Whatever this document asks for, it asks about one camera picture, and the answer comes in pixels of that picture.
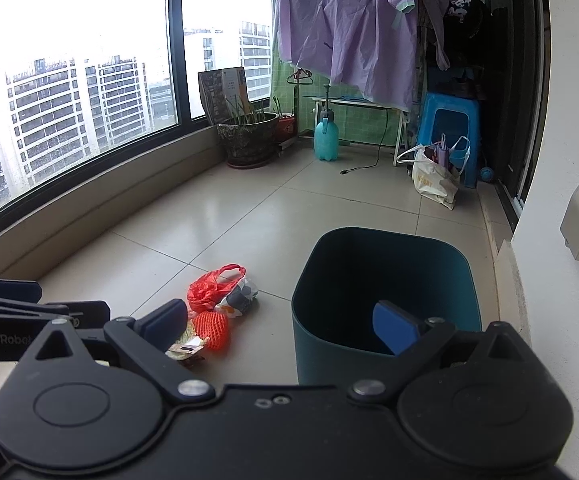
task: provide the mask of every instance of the sky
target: sky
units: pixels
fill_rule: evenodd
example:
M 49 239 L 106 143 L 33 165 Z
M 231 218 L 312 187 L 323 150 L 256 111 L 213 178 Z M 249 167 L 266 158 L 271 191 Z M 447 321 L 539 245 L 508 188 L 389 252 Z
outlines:
M 271 0 L 182 0 L 186 28 L 271 25 Z M 35 59 L 137 56 L 168 76 L 166 0 L 0 0 L 0 75 Z

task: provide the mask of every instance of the blue ball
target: blue ball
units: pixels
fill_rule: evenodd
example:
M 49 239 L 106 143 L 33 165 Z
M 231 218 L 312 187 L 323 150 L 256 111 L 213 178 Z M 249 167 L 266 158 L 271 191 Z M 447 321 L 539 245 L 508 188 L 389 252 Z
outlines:
M 487 166 L 481 169 L 481 180 L 483 182 L 491 182 L 493 180 L 493 169 Z

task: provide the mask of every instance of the plant pot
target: plant pot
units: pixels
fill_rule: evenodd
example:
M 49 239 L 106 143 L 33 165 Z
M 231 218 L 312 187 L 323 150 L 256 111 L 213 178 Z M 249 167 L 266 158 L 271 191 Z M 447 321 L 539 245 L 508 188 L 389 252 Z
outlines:
M 294 136 L 295 122 L 293 114 L 283 114 L 283 116 L 278 120 L 278 125 L 274 132 L 274 138 L 277 143 L 280 144 L 281 142 L 285 142 L 287 139 L 291 139 Z
M 278 115 L 265 113 L 266 121 L 236 124 L 229 119 L 216 127 L 221 145 L 227 152 L 227 164 L 234 168 L 252 168 L 265 164 L 276 155 L 274 132 Z

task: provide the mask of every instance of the red plastic bag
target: red plastic bag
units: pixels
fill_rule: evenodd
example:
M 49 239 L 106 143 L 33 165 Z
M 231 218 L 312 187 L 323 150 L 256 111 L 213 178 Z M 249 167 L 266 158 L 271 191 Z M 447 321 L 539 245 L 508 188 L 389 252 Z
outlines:
M 218 278 L 226 270 L 238 269 L 238 275 L 228 282 L 218 282 Z M 230 264 L 218 270 L 203 274 L 187 291 L 187 305 L 194 312 L 212 310 L 217 303 L 228 295 L 239 280 L 245 275 L 245 268 L 237 264 Z
M 225 314 L 207 310 L 198 314 L 192 323 L 196 334 L 206 340 L 205 346 L 210 350 L 222 350 L 229 345 L 229 325 Z

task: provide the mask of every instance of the small table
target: small table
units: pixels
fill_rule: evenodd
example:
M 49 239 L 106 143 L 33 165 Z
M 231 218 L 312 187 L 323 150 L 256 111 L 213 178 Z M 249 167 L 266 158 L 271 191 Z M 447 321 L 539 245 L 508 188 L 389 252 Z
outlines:
M 324 97 L 312 97 L 312 100 L 316 102 L 316 108 L 314 109 L 314 131 L 316 131 L 316 126 L 321 121 L 321 107 L 325 104 Z M 394 150 L 394 166 L 397 165 L 396 157 L 398 157 L 398 150 L 401 146 L 401 141 L 403 140 L 403 114 L 402 110 L 394 108 L 391 106 L 379 105 L 372 103 L 370 101 L 352 101 L 350 99 L 330 99 L 330 104 L 341 105 L 341 106 L 358 106 L 362 108 L 371 108 L 372 110 L 396 110 L 398 113 L 398 129 L 396 130 L 396 149 Z

